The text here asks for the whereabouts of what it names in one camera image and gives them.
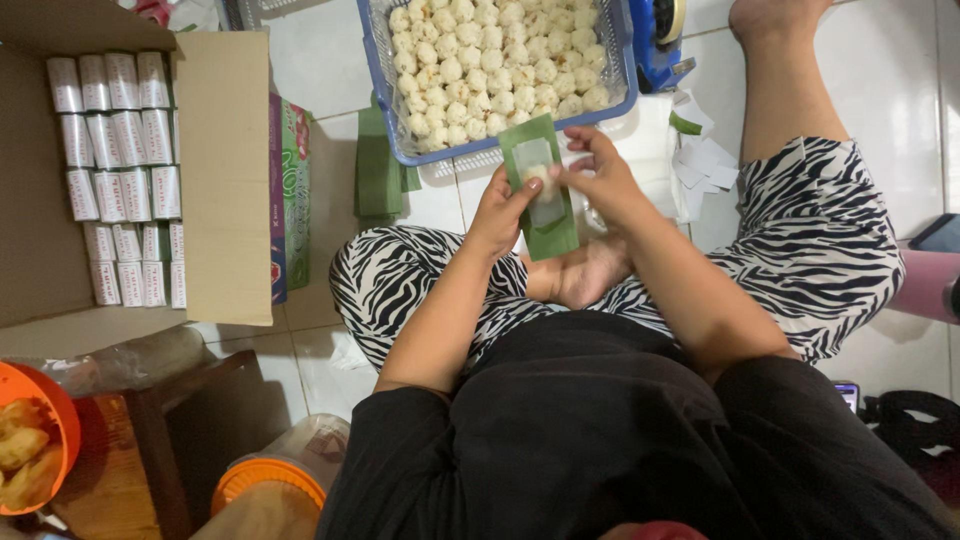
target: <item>cardboard box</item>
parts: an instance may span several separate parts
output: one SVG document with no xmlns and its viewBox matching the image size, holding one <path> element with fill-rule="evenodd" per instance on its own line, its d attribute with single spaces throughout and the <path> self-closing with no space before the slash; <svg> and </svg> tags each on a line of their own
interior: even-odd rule
<svg viewBox="0 0 960 540">
<path fill-rule="evenodd" d="M 0 356 L 66 357 L 186 320 L 269 326 L 269 47 L 174 34 L 109 0 L 0 2 Z M 181 114 L 186 311 L 97 307 L 46 59 L 171 53 Z"/>
</svg>

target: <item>blue plastic basket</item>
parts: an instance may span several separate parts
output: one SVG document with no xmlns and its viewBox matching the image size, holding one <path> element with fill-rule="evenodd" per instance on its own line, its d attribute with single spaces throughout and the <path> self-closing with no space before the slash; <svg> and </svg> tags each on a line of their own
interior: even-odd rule
<svg viewBox="0 0 960 540">
<path fill-rule="evenodd" d="M 373 78 L 373 92 L 383 110 L 387 123 L 387 137 L 394 156 L 407 166 L 420 166 L 432 161 L 446 160 L 496 146 L 496 137 L 488 137 L 446 148 L 439 152 L 420 154 L 413 136 L 399 121 L 406 113 L 402 96 L 396 91 L 394 45 L 390 37 L 390 10 L 406 5 L 409 0 L 357 0 L 363 23 L 363 44 L 367 51 L 367 66 Z M 584 125 L 626 114 L 636 101 L 636 63 L 634 62 L 634 24 L 627 0 L 595 0 L 597 8 L 597 42 L 607 48 L 607 66 L 600 72 L 600 80 L 610 93 L 611 106 L 596 112 L 565 118 L 554 122 L 561 130 L 566 126 Z"/>
</svg>

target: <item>cardboard box flap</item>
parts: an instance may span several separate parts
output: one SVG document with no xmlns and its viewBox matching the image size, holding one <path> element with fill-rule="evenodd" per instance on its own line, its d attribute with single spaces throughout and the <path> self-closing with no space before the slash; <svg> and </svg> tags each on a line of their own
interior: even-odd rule
<svg viewBox="0 0 960 540">
<path fill-rule="evenodd" d="M 172 32 L 109 0 L 0 2 L 0 41 L 58 55 L 177 46 Z"/>
<path fill-rule="evenodd" d="M 187 315 L 273 324 L 267 35 L 177 34 Z"/>
</svg>

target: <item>smartphone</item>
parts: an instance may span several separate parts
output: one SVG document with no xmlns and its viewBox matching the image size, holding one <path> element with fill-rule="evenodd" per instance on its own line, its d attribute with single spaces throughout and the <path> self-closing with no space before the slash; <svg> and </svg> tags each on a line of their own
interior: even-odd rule
<svg viewBox="0 0 960 540">
<path fill-rule="evenodd" d="M 856 414 L 856 407 L 860 403 L 860 387 L 848 380 L 841 380 L 833 385 L 843 396 L 843 401 L 847 402 L 847 406 L 853 411 L 853 414 Z"/>
</svg>

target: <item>woman's hand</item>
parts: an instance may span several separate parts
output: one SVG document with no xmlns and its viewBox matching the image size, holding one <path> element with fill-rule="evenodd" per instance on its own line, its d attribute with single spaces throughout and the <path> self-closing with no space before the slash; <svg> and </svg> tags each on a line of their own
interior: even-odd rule
<svg viewBox="0 0 960 540">
<path fill-rule="evenodd" d="M 463 247 L 489 258 L 490 263 L 510 253 L 520 236 L 520 215 L 542 188 L 543 181 L 535 178 L 513 193 L 507 171 L 503 165 L 497 167 L 480 198 Z"/>
</svg>

